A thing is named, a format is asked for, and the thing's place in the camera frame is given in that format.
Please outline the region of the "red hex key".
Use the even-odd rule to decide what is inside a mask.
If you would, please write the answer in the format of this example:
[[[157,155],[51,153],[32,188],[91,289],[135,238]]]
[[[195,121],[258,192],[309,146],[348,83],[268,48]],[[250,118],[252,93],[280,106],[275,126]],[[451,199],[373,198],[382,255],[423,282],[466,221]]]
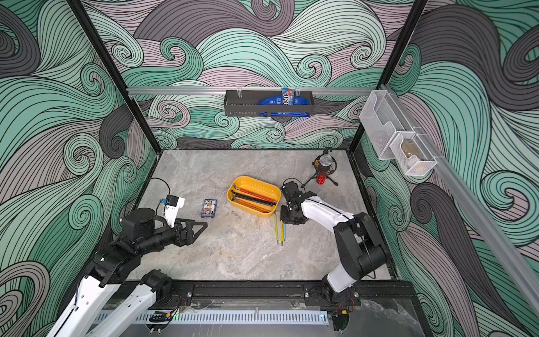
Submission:
[[[277,201],[274,200],[274,199],[271,199],[271,198],[269,198],[269,197],[265,197],[265,196],[263,196],[263,195],[259,195],[259,194],[255,193],[255,192],[250,192],[250,191],[245,190],[245,189],[243,189],[243,188],[238,188],[235,184],[232,184],[232,186],[233,186],[234,189],[236,189],[236,190],[238,190],[238,191],[244,193],[245,195],[251,195],[252,197],[256,197],[256,198],[258,198],[258,199],[263,199],[263,200],[265,200],[265,201],[267,201],[267,202],[272,202],[272,203],[274,203],[274,204],[277,203]]]

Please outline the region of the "black hex key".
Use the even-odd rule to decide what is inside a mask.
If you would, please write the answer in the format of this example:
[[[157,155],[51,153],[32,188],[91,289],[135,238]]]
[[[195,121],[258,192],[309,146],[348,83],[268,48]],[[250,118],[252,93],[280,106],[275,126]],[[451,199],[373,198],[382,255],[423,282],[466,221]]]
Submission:
[[[232,194],[232,197],[236,198],[236,199],[243,199],[243,200],[248,201],[248,202],[255,202],[257,204],[263,204],[265,206],[274,206],[274,205],[277,204],[277,202],[272,200],[272,199],[265,200],[265,199],[261,199],[261,198],[256,198],[256,197],[253,197],[251,195],[245,195],[245,194],[235,192],[233,190],[231,190],[230,192]]]

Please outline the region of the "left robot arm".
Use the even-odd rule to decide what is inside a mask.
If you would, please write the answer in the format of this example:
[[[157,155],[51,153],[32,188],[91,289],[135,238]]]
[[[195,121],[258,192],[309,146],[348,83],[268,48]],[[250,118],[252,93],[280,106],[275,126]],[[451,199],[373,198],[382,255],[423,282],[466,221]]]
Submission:
[[[120,336],[135,319],[159,300],[173,298],[172,279],[152,270],[126,299],[101,323],[95,319],[109,299],[135,270],[142,257],[163,251],[169,245],[193,244],[208,227],[206,222],[176,218],[169,225],[156,211],[140,208],[121,220],[118,238],[98,251],[87,265],[70,304],[49,336]]]

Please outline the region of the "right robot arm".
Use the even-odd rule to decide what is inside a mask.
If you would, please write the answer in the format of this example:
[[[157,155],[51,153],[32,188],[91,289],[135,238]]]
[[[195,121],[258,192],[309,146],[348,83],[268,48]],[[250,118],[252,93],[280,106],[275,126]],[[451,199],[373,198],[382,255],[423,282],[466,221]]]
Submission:
[[[344,302],[349,288],[386,264],[387,248],[367,213],[345,212],[313,192],[284,192],[284,198],[280,212],[284,223],[298,226],[313,220],[334,234],[340,262],[323,277],[321,286],[321,296],[330,306]]]

